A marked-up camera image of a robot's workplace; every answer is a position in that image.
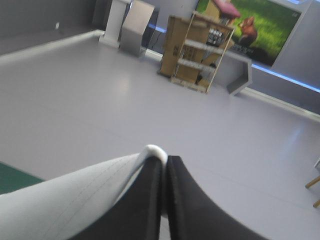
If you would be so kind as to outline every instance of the poster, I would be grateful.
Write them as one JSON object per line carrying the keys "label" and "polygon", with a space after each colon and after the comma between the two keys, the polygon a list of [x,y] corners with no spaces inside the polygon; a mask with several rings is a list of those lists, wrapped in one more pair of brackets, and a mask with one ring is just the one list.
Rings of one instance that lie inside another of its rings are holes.
{"label": "poster", "polygon": [[232,19],[232,50],[272,66],[301,13],[269,0],[200,0],[197,11],[212,14],[216,9],[221,17],[224,4],[232,4],[240,13]]}

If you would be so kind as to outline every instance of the squirrel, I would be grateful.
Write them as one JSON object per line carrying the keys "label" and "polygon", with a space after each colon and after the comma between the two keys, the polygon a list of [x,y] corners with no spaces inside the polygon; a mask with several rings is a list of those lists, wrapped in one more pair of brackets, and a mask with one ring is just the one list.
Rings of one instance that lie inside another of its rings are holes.
{"label": "squirrel", "polygon": [[244,19],[238,26],[242,32],[238,43],[244,47],[249,47],[258,37],[258,31],[255,28],[255,17],[251,16]]}

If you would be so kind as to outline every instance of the green grass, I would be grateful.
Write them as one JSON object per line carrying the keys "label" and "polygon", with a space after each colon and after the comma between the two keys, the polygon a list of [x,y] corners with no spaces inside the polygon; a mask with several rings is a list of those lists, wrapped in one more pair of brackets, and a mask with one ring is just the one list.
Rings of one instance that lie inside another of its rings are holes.
{"label": "green grass", "polygon": [[251,47],[262,48],[267,51],[269,57],[277,58],[282,47],[286,43],[294,28],[300,13],[275,4],[267,0],[232,0],[233,5],[241,13],[241,18],[235,20],[237,26],[234,32],[234,40],[241,37],[238,24],[244,19],[254,16],[254,26],[258,31],[258,38]]}
{"label": "green grass", "polygon": [[207,9],[207,6],[208,6],[208,3],[209,3],[210,0],[200,0],[199,3],[198,3],[198,6],[196,8],[196,10],[199,12],[199,13],[203,13],[206,9]]}

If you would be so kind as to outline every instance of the wooden shelving rack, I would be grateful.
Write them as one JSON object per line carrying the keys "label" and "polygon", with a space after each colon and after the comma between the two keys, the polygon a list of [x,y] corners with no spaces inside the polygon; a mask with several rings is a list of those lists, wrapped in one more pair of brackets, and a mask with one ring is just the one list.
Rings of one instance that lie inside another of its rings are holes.
{"label": "wooden shelving rack", "polygon": [[[193,25],[194,21],[203,22],[209,26],[217,27],[219,29],[224,29],[227,32],[226,37],[224,39],[224,43],[226,43],[226,44],[221,44],[224,47],[215,47],[212,45],[208,45],[208,44],[205,44],[202,42],[198,42],[198,41],[194,41],[194,40],[189,39],[188,38],[189,31],[190,31],[190,28]],[[185,34],[184,42],[182,44],[182,47],[179,50],[179,54],[178,54],[179,59],[177,61],[176,67],[175,67],[173,75],[171,77],[171,82],[207,94],[211,88],[211,85],[214,81],[214,78],[215,78],[217,71],[219,69],[219,66],[221,64],[221,60],[227,50],[227,47],[230,43],[232,35],[234,34],[234,31],[235,31],[235,29],[233,27],[220,24],[220,23],[216,22],[214,19],[212,19],[211,17],[205,16],[203,14],[200,14],[197,11],[194,11],[192,14],[192,18],[191,18],[189,27],[188,27],[187,32]],[[198,50],[203,50],[203,51],[209,52],[211,54],[219,55],[220,58],[218,60],[218,63],[216,64],[216,67],[208,66],[208,65],[202,64],[201,62],[196,62],[196,61],[191,61],[191,60],[185,59],[184,58],[185,47],[195,48]],[[205,87],[203,85],[198,85],[198,84],[193,83],[188,80],[177,78],[177,74],[178,74],[180,66],[186,66],[186,67],[193,68],[193,69],[196,69],[199,71],[208,72],[208,75],[206,78],[206,80],[209,83],[208,87]]]}

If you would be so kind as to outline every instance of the shelf board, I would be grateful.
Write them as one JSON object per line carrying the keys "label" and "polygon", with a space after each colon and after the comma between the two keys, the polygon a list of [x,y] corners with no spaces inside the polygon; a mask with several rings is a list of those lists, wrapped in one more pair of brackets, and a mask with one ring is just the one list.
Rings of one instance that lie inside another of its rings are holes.
{"label": "shelf board", "polygon": [[190,40],[190,39],[186,39],[184,41],[184,45],[192,48],[196,48],[196,49],[205,50],[214,54],[222,55],[224,53],[224,50],[222,48],[211,46],[211,45],[208,45],[199,41]]}
{"label": "shelf board", "polygon": [[214,72],[216,69],[212,66],[207,66],[195,61],[190,61],[190,60],[186,60],[183,58],[179,58],[178,60],[178,64],[186,66],[186,67],[190,67],[193,69],[198,69],[200,71],[205,71],[205,72]]}
{"label": "shelf board", "polygon": [[207,88],[201,85],[196,85],[195,83],[192,83],[190,81],[185,81],[183,79],[177,78],[177,77],[172,77],[171,82],[192,90],[199,91],[201,93],[206,94],[207,93]]}

